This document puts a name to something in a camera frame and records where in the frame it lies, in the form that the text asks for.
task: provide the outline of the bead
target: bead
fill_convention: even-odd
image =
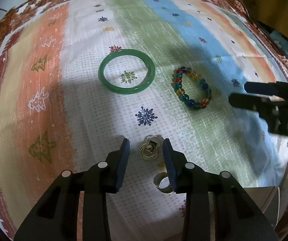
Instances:
[[[185,104],[186,104],[186,102],[189,100],[189,96],[188,96],[187,94],[184,94],[184,95],[180,98],[180,100],[181,100],[182,102],[185,102]]]
[[[194,108],[195,109],[200,109],[202,106],[201,106],[201,103],[199,103],[199,102],[196,102],[195,104],[194,104]]]
[[[202,75],[201,75],[201,74],[197,74],[196,77],[194,77],[194,79],[195,79],[196,81],[199,81],[201,78],[202,78]]]
[[[174,83],[174,89],[175,90],[178,90],[180,88],[182,88],[182,84],[181,83]]]
[[[197,73],[196,73],[194,70],[192,70],[191,76],[192,76],[193,78],[195,78],[195,77],[197,76]]]
[[[204,98],[202,100],[202,102],[204,102],[206,105],[208,105],[210,103],[210,100],[208,98]]]
[[[206,91],[208,89],[208,84],[207,83],[203,83],[202,84],[202,89]]]
[[[182,83],[182,79],[181,78],[176,78],[173,80],[174,83]]]
[[[192,100],[192,99],[188,100],[187,106],[192,108],[192,107],[194,107],[194,105],[195,105],[195,100]]]
[[[182,95],[185,94],[185,90],[184,90],[184,89],[178,89],[178,90],[176,91],[176,94],[177,94],[178,96],[182,96]]]

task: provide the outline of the metal key ring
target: metal key ring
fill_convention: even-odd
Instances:
[[[167,187],[165,188],[160,188],[160,185],[161,185],[161,182],[164,178],[167,178],[168,177],[168,174],[166,172],[161,172],[161,173],[158,173],[154,179],[153,179],[153,183],[154,185],[156,186],[156,188],[164,193],[164,194],[171,194],[174,192],[174,189],[171,187],[171,185],[169,184]]]

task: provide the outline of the blue snowflake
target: blue snowflake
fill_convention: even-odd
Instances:
[[[233,84],[233,87],[239,87],[240,86],[240,83],[237,81],[237,79],[232,79],[231,82]]]
[[[157,117],[155,116],[155,113],[153,113],[153,109],[144,109],[144,107],[141,107],[141,111],[138,112],[138,114],[135,114],[136,117],[138,117],[138,125],[144,124],[146,126],[147,124],[151,126],[151,122],[154,121]]]
[[[108,21],[108,19],[107,19],[107,17],[100,17],[100,18],[98,18],[98,21],[99,22],[106,22],[106,21]]]

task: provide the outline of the blue bead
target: blue bead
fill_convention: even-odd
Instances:
[[[181,83],[175,83],[175,84],[174,84],[174,89],[175,89],[175,90],[178,90],[178,89],[180,89],[180,88],[182,88],[182,84],[181,84]]]
[[[202,105],[201,105],[199,102],[196,102],[196,103],[194,104],[194,108],[195,108],[195,109],[200,109],[200,108],[202,108]]]
[[[180,97],[180,100],[186,104],[189,100],[189,96],[187,94],[184,94]]]
[[[202,89],[206,91],[208,89],[208,84],[207,83],[203,83],[202,84]]]
[[[195,100],[188,100],[188,102],[187,102],[187,106],[189,106],[189,107],[194,107],[194,105],[195,105]]]

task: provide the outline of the tablecloth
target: tablecloth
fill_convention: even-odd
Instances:
[[[156,76],[143,92],[119,95],[101,84],[98,67],[127,48],[149,55]],[[182,66],[212,89],[206,109],[190,109],[174,93],[172,74]],[[120,87],[146,73],[132,56],[104,72]],[[288,82],[288,60],[236,0],[29,0],[12,9],[0,22],[0,227],[13,238],[61,171],[89,169],[124,137],[131,145],[124,183],[107,195],[113,240],[159,241],[182,229],[185,194],[153,184],[166,171],[161,150],[153,161],[139,155],[150,134],[169,138],[208,172],[230,171],[244,187],[279,185],[288,138],[228,103],[246,81]],[[186,76],[183,88],[203,98]],[[79,213],[79,239],[81,224]]]

